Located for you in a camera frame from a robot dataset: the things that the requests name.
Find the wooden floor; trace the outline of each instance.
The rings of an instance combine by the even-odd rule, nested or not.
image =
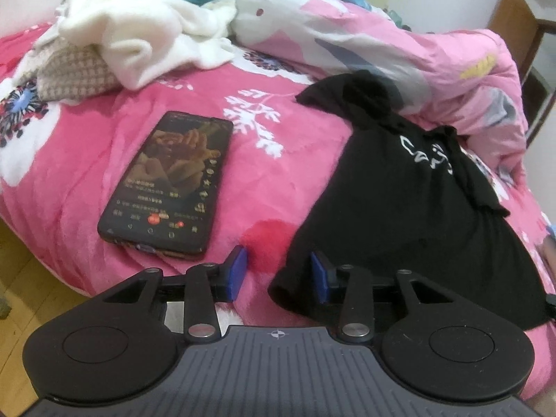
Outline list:
[[[85,298],[52,276],[1,220],[0,292],[12,306],[0,320],[0,411],[16,417],[36,399],[21,359],[27,337]]]

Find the crosshair symbol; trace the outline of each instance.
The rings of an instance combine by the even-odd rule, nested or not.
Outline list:
[[[287,335],[284,331],[280,331],[279,329],[276,329],[275,331],[272,331],[269,334],[274,338],[281,338]]]

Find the phone charging port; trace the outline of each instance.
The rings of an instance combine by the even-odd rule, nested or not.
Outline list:
[[[142,252],[148,252],[149,254],[154,254],[156,252],[155,248],[148,245],[135,245],[135,249]]]

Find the black garment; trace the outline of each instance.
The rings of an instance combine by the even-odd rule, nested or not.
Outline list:
[[[392,113],[368,72],[326,78],[297,101],[351,121],[354,133],[269,287],[276,303],[335,323],[313,299],[318,248],[375,276],[413,270],[523,329],[549,320],[536,267],[453,127],[427,132]]]

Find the phone screen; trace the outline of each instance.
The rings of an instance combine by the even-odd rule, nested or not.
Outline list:
[[[156,249],[203,252],[233,124],[166,113],[113,193],[98,231]]]

